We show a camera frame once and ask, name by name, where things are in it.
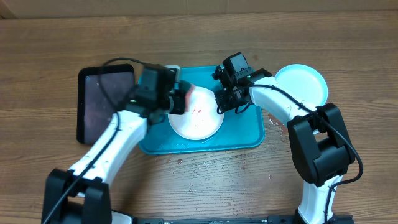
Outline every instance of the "wooden table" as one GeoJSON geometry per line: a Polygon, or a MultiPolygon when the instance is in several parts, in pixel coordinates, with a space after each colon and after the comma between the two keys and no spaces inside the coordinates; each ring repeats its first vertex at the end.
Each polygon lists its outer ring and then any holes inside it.
{"type": "MultiPolygon", "coordinates": [[[[123,56],[213,65],[239,51],[256,69],[302,63],[324,75],[365,167],[338,188],[333,209],[397,222],[397,11],[0,21],[0,222],[39,223],[47,175],[88,150],[75,140],[80,69],[123,56]]],[[[266,111],[264,122],[255,149],[156,157],[137,148],[112,185],[113,208],[172,219],[293,214],[303,181],[284,128],[266,111]]]]}

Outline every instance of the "plate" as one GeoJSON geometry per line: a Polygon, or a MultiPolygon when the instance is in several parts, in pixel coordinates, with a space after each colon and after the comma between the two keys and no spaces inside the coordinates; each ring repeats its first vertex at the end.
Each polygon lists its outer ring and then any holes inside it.
{"type": "Polygon", "coordinates": [[[221,127],[224,115],[217,114],[216,98],[211,90],[195,87],[188,108],[183,115],[168,115],[171,127],[181,137],[201,140],[212,136],[221,127]]]}
{"type": "Polygon", "coordinates": [[[328,99],[328,85],[312,67],[288,65],[276,73],[275,79],[293,94],[315,105],[322,106],[328,99]]]}

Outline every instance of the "teal tray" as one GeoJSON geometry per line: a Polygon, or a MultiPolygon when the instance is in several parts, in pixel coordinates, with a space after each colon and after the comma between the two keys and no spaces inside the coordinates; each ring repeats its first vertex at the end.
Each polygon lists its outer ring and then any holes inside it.
{"type": "MultiPolygon", "coordinates": [[[[211,76],[215,69],[216,65],[182,68],[180,78],[195,86],[216,91],[221,89],[221,84],[211,76]]],[[[166,118],[163,123],[150,127],[139,147],[151,155],[245,149],[260,145],[265,135],[261,108],[251,105],[241,114],[235,114],[234,110],[227,111],[219,130],[209,138],[197,141],[179,136],[166,118]]]]}

